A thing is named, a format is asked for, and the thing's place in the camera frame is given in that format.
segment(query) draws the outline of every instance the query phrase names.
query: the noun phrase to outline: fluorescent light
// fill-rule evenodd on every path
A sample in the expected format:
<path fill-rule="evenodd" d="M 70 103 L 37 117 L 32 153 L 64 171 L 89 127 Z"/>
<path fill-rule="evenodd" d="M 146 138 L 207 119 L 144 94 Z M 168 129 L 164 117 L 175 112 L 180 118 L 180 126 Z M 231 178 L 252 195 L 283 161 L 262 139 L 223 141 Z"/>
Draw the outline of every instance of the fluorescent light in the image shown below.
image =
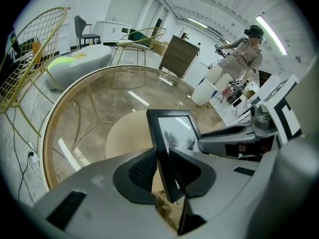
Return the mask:
<path fill-rule="evenodd" d="M 146 105 L 146 106 L 149 106 L 150 104 L 148 102 L 146 102 L 144 99 L 140 98 L 138 95 L 136 95 L 135 93 L 133 93 L 132 91 L 128 91 L 128 93 L 136 98 L 137 100 L 139 100 L 142 104 Z"/>
<path fill-rule="evenodd" d="M 275 43 L 277 44 L 278 48 L 280 49 L 281 53 L 285 56 L 288 55 L 288 52 L 286 51 L 286 49 L 284 48 L 283 44 L 281 43 L 281 41 L 279 40 L 278 36 L 275 34 L 275 32 L 271 29 L 271 27 L 264 21 L 263 18 L 261 18 L 260 16 L 258 16 L 256 18 L 256 20 L 261 23 L 261 25 L 266 29 L 266 31 L 270 34 L 270 36 L 273 38 L 273 40 L 275 41 Z"/>
<path fill-rule="evenodd" d="M 204 24 L 202 24 L 202 23 L 198 22 L 198 21 L 197 21 L 197 20 L 195 20 L 195 19 L 192 19 L 192 18 L 188 17 L 188 20 L 190 20 L 190 21 L 194 22 L 194 23 L 195 23 L 195 24 L 197 24 L 197 25 L 200 25 L 200 26 L 202 26 L 202 27 L 207 28 L 207 26 L 205 26 Z"/>
<path fill-rule="evenodd" d="M 175 119 L 177 119 L 180 123 L 182 123 L 185 128 L 187 128 L 188 130 L 191 130 L 190 126 L 187 125 L 181 118 L 175 118 Z"/>
<path fill-rule="evenodd" d="M 171 86 L 173 86 L 173 83 L 170 83 L 169 81 L 163 79 L 162 77 L 159 77 L 162 81 L 165 81 L 166 83 L 170 84 Z"/>

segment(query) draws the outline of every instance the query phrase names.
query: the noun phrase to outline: screen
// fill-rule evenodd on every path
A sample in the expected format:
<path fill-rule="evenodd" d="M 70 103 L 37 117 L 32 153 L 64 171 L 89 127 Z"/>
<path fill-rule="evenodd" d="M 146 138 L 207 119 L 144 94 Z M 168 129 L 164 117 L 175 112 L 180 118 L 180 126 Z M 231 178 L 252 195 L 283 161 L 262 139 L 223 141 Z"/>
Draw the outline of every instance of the screen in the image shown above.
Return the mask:
<path fill-rule="evenodd" d="M 159 117 L 159 126 L 167 152 L 170 147 L 181 147 L 201 152 L 198 148 L 196 133 L 188 116 Z"/>

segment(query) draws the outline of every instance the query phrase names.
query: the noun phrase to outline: ceiling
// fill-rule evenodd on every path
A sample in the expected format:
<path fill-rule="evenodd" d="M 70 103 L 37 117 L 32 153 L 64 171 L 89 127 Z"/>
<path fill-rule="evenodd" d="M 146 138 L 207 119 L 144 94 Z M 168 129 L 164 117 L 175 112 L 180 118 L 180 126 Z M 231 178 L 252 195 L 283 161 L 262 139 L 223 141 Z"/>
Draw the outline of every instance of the ceiling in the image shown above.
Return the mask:
<path fill-rule="evenodd" d="M 262 51 L 265 60 L 271 60 L 277 73 L 287 71 L 301 78 L 315 55 L 314 36 L 306 20 L 290 0 L 166 0 L 181 21 L 191 23 L 188 17 L 209 26 L 213 37 L 230 42 L 244 35 L 250 25 L 260 25 L 261 15 L 274 30 L 288 56 L 281 54 L 268 33 Z"/>

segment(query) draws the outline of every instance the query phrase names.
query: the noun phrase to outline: white wall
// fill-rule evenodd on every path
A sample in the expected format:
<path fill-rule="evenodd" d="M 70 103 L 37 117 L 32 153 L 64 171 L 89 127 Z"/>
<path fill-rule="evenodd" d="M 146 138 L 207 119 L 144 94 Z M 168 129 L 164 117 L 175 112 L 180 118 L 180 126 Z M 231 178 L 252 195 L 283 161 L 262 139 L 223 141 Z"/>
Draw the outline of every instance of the white wall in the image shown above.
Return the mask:
<path fill-rule="evenodd" d="M 159 16 L 159 18 L 163 21 L 164 17 L 166 16 L 166 13 L 168 13 L 168 10 L 164 8 Z"/>
<path fill-rule="evenodd" d="M 151 22 L 153 21 L 154 15 L 156 14 L 160 5 L 161 5 L 161 3 L 158 0 L 153 1 L 153 3 L 151 4 L 151 7 L 149 8 L 148 13 L 146 14 L 144 22 L 142 24 L 142 29 L 149 28 L 149 27 L 155 27 L 155 25 L 151 26 Z"/>
<path fill-rule="evenodd" d="M 172 11 L 168 11 L 163 19 L 161 27 L 166 28 L 166 34 L 160 39 L 162 42 L 170 42 L 173 34 L 178 34 L 176 31 L 176 15 Z"/>
<path fill-rule="evenodd" d="M 308 70 L 307 65 L 298 64 L 293 59 L 290 59 L 290 58 L 285 58 L 286 60 L 284 60 L 284 58 L 282 58 L 279 60 L 279 62 L 281 63 L 280 66 L 282 68 L 286 68 L 286 69 L 278 68 L 276 66 L 276 64 L 274 63 L 273 59 L 270 57 L 270 55 L 266 51 L 263 43 L 261 45 L 261 50 L 264 54 L 264 60 L 263 60 L 263 63 L 261 64 L 259 70 L 264 71 L 266 73 L 270 73 L 272 75 L 276 75 L 282 80 L 285 80 L 286 78 L 288 78 L 292 74 L 296 75 L 296 77 L 300 80 L 303 78 L 303 76 L 305 75 L 305 73 Z"/>
<path fill-rule="evenodd" d="M 56 6 L 69 6 L 71 9 L 68 11 L 67 20 L 70 22 L 70 46 L 76 46 L 74 17 L 80 15 L 87 23 L 93 24 L 92 33 L 94 33 L 96 20 L 105 19 L 110 1 L 111 0 L 31 0 L 16 19 L 13 26 L 18 34 L 26 24 L 45 10 Z"/>
<path fill-rule="evenodd" d="M 219 56 L 217 53 L 215 53 L 215 44 L 218 44 L 217 41 L 188 25 L 184 25 L 180 22 L 177 22 L 175 25 L 175 29 L 178 31 L 178 33 L 183 27 L 187 28 L 189 38 L 189 40 L 187 40 L 188 42 L 192 43 L 193 45 L 197 45 L 200 42 L 200 52 L 196 60 L 197 63 L 201 62 L 208 66 L 219 59 L 223 59 L 222 56 Z"/>
<path fill-rule="evenodd" d="M 116 21 L 134 28 L 145 2 L 146 0 L 111 0 L 106 19 L 112 20 L 114 15 L 117 15 Z"/>

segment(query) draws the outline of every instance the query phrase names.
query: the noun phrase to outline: gray bar stool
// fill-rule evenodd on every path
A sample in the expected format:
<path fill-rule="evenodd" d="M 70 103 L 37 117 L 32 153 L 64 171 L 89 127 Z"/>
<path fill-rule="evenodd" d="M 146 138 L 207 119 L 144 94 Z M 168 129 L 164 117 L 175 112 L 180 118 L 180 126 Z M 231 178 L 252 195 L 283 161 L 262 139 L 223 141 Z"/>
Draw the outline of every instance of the gray bar stool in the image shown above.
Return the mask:
<path fill-rule="evenodd" d="M 74 25 L 75 25 L 75 35 L 79 39 L 79 49 L 81 49 L 81 39 L 84 39 L 84 45 L 86 39 L 92 39 L 94 44 L 94 39 L 98 38 L 98 43 L 100 43 L 100 35 L 98 34 L 83 34 L 83 30 L 86 26 L 86 21 L 82 19 L 79 15 L 74 17 Z"/>

